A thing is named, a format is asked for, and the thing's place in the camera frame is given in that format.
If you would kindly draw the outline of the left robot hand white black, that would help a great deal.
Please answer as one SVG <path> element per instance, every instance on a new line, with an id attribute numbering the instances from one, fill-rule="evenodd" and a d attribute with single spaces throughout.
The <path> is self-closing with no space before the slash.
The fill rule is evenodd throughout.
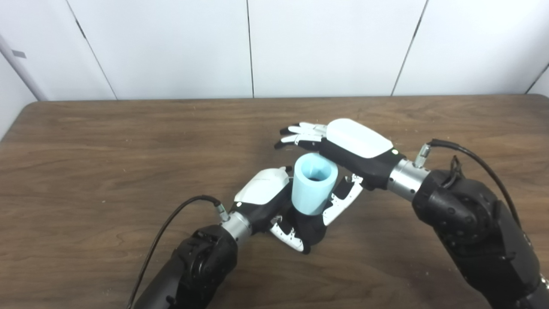
<path id="1" fill-rule="evenodd" d="M 298 231 L 297 211 L 291 201 L 290 167 L 261 170 L 236 193 L 222 227 L 241 248 L 257 233 L 272 233 L 290 248 L 309 254 L 311 245 Z"/>

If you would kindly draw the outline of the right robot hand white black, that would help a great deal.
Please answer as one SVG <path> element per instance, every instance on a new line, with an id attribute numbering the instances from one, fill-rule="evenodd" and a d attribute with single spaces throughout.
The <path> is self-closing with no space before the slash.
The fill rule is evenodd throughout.
<path id="1" fill-rule="evenodd" d="M 365 188 L 387 190 L 391 173 L 405 159 L 392 141 L 380 133 L 351 119 L 340 118 L 329 124 L 300 122 L 280 130 L 281 139 L 275 149 L 296 145 L 349 170 L 353 174 L 345 197 L 332 194 L 322 213 L 328 226 L 347 209 Z"/>

